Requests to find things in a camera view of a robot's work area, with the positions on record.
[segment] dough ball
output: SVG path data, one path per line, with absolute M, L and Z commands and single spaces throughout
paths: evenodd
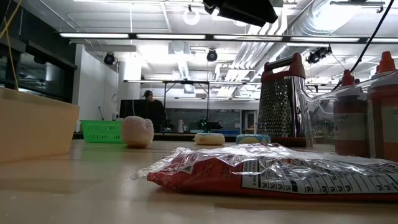
M 129 116 L 122 121 L 121 139 L 129 147 L 145 148 L 154 138 L 152 121 L 138 116 Z
M 195 135 L 195 143 L 206 146 L 220 146 L 225 143 L 223 134 L 198 133 Z
M 265 134 L 241 134 L 236 137 L 236 144 L 271 143 L 271 137 Z

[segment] white ball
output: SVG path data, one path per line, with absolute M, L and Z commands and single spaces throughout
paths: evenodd
M 121 139 L 129 147 L 145 148 L 154 138 L 152 121 L 138 116 L 125 118 L 121 125 Z
M 198 133 L 195 135 L 195 143 L 206 146 L 220 146 L 225 143 L 223 134 L 217 133 Z

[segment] security camera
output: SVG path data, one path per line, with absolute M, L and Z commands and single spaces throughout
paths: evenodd
M 107 65 L 114 65 L 116 63 L 116 58 L 114 57 L 114 52 L 106 53 L 104 58 L 104 63 Z
M 210 49 L 208 54 L 207 54 L 207 61 L 208 62 L 215 62 L 217 61 L 217 53 L 216 50 Z

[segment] black cap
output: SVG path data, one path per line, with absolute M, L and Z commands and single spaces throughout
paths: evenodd
M 148 97 L 148 96 L 153 96 L 154 94 L 152 93 L 152 91 L 150 91 L 150 90 L 147 90 L 147 91 L 145 91 L 145 93 L 144 93 L 144 97 Z

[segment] nutrition label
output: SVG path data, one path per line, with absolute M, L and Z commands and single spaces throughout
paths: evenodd
M 398 166 L 323 160 L 246 161 L 242 187 L 296 194 L 398 193 Z

